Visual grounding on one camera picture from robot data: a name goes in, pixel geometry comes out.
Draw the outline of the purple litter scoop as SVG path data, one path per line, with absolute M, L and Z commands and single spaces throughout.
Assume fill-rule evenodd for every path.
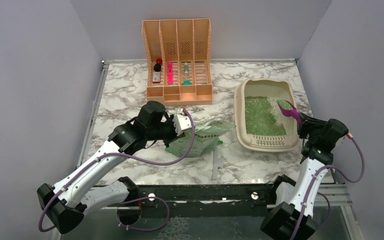
M 302 123 L 301 116 L 296 107 L 287 100 L 277 100 L 277 105 L 281 111 L 281 113 L 285 117 L 292 117 L 296 120 L 297 124 L 300 125 Z

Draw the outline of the green litter bag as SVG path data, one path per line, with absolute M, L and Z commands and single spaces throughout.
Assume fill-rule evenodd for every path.
M 212 152 L 216 147 L 224 143 L 220 137 L 235 127 L 234 123 L 222 120 L 213 120 L 205 124 L 197 125 L 195 127 L 193 145 L 186 155 L 186 158 L 202 157 Z M 184 136 L 170 143 L 169 147 L 165 148 L 165 151 L 176 157 L 184 155 L 190 146 L 192 139 L 191 133 L 191 131 L 188 131 Z

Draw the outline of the beige litter box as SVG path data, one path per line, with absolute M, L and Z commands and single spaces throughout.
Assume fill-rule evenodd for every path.
M 238 142 L 256 152 L 280 153 L 299 145 L 297 121 L 281 107 L 296 105 L 292 86 L 285 80 L 248 79 L 234 90 L 234 122 Z

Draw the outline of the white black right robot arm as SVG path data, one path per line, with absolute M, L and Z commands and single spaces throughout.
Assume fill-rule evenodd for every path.
M 268 190 L 276 203 L 261 224 L 261 231 L 274 240 L 307 240 L 318 228 L 313 219 L 316 196 L 328 166 L 333 163 L 331 151 L 349 129 L 341 121 L 327 121 L 300 113 L 297 134 L 306 139 L 296 182 L 282 176 Z

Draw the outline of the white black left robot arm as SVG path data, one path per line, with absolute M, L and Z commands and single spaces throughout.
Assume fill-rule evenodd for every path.
M 183 109 L 181 114 L 168 114 L 166 107 L 158 101 L 148 101 L 137 116 L 118 125 L 108 136 L 101 148 L 86 162 L 64 179 L 53 185 L 44 183 L 37 189 L 42 209 L 38 229 L 42 233 L 57 229 L 66 234 L 76 228 L 85 215 L 95 209 L 111 204 L 132 205 L 137 200 L 136 185 L 128 178 L 122 178 L 102 191 L 92 187 L 110 170 L 128 159 L 154 166 L 170 166 L 183 160 L 156 162 L 135 156 L 146 149 L 149 141 L 162 141 L 166 146 L 184 135 L 195 133 L 195 121 Z

